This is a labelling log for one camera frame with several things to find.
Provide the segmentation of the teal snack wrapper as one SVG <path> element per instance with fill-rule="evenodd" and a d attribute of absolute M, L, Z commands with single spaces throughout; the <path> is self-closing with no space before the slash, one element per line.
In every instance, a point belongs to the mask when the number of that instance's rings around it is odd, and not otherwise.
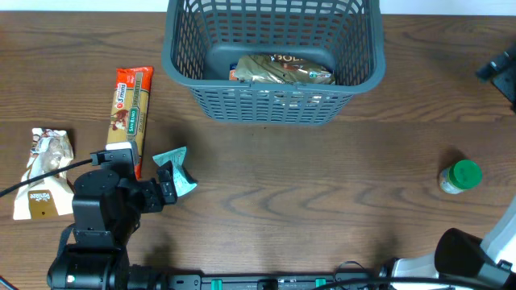
<path fill-rule="evenodd" d="M 152 157 L 158 166 L 162 166 L 168 161 L 172 162 L 173 183 L 179 197 L 190 193 L 198 186 L 197 181 L 184 168 L 186 154 L 187 147 L 179 147 Z"/>

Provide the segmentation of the orange spaghetti packet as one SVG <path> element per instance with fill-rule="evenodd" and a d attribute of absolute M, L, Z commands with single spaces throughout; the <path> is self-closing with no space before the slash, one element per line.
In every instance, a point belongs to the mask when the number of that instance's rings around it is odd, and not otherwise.
<path fill-rule="evenodd" d="M 110 109 L 106 149 L 129 147 L 135 156 L 135 176 L 141 178 L 144 136 L 154 68 L 118 68 Z"/>

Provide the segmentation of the gold coffee bag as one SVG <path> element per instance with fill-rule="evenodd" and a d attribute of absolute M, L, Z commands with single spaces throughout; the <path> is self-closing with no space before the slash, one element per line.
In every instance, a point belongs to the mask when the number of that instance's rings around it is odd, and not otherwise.
<path fill-rule="evenodd" d="M 264 84 L 335 84 L 335 76 L 330 69 L 310 60 L 279 54 L 242 56 L 235 75 L 239 81 Z"/>

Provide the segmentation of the multicolour carton pack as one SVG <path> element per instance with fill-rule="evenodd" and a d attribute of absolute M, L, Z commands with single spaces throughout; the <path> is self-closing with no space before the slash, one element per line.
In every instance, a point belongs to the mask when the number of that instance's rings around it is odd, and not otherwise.
<path fill-rule="evenodd" d="M 237 67 L 237 63 L 230 64 L 230 68 L 229 68 L 229 80 L 230 81 L 238 80 L 238 77 L 235 75 L 236 67 Z"/>

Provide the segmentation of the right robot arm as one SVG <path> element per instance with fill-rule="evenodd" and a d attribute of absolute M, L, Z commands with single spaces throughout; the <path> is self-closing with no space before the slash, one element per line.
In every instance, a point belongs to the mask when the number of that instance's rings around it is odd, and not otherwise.
<path fill-rule="evenodd" d="M 512 104 L 515 113 L 515 43 L 476 71 Z M 462 159 L 438 174 L 439 187 L 450 194 L 474 189 L 482 181 L 480 166 Z M 495 227 L 483 238 L 447 230 L 434 252 L 418 258 L 393 259 L 380 277 L 386 289 L 515 289 L 515 196 Z"/>

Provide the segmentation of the green lid jar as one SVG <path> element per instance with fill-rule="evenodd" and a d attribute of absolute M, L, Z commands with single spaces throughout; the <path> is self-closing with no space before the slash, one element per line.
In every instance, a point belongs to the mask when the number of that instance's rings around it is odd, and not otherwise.
<path fill-rule="evenodd" d="M 483 179 L 480 166 L 470 159 L 462 159 L 438 174 L 439 187 L 449 194 L 474 189 Z"/>

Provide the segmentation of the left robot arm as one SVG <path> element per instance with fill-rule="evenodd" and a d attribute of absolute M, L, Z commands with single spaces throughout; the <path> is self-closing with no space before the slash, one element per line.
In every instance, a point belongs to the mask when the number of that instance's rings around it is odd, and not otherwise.
<path fill-rule="evenodd" d="M 79 176 L 72 201 L 74 223 L 61 234 L 48 270 L 52 289 L 167 289 L 168 276 L 129 262 L 127 244 L 144 213 L 177 202 L 173 164 L 140 181 L 131 148 L 96 151 L 95 170 Z"/>

